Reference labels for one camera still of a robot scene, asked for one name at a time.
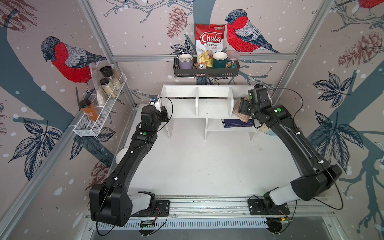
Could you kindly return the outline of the white wooden bookshelf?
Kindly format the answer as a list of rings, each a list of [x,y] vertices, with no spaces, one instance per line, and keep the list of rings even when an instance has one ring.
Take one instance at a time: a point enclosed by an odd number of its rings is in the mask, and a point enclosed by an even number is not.
[[[160,96],[161,106],[166,107],[171,120],[165,126],[167,135],[172,137],[174,120],[203,119],[204,139],[207,133],[247,132],[254,141],[258,129],[254,127],[224,128],[222,119],[236,119],[234,107],[242,97],[245,97],[250,86],[208,86],[208,85],[164,85]]]

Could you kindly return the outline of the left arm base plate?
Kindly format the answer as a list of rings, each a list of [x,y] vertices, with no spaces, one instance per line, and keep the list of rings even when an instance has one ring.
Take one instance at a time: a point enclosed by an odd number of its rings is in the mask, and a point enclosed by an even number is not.
[[[169,215],[170,203],[169,200],[156,200],[153,207],[139,211],[131,215],[131,217],[167,217]]]

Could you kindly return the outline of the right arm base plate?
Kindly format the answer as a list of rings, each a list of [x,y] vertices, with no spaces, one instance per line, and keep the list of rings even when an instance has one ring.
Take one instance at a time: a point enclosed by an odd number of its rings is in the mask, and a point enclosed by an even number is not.
[[[263,216],[263,215],[284,215],[291,214],[287,204],[275,205],[273,202],[264,199],[250,198],[248,199],[248,207],[250,215]]]

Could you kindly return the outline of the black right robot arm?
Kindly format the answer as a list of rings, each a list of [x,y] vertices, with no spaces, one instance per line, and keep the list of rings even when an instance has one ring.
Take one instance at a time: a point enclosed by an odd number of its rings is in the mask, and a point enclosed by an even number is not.
[[[249,99],[242,99],[238,112],[266,125],[290,151],[300,177],[284,187],[264,194],[263,205],[267,213],[287,202],[310,201],[328,190],[342,173],[338,165],[329,162],[317,152],[302,135],[294,118],[282,105],[272,105],[268,90],[255,85],[248,91]]]

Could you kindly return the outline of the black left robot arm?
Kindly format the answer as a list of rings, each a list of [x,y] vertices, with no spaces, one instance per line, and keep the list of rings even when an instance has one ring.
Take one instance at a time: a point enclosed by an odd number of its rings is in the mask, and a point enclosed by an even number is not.
[[[152,214],[155,211],[155,194],[138,192],[128,195],[128,188],[140,163],[154,145],[161,123],[168,121],[165,107],[143,107],[141,122],[117,167],[103,183],[91,187],[90,212],[93,221],[123,227],[131,215],[138,212]]]

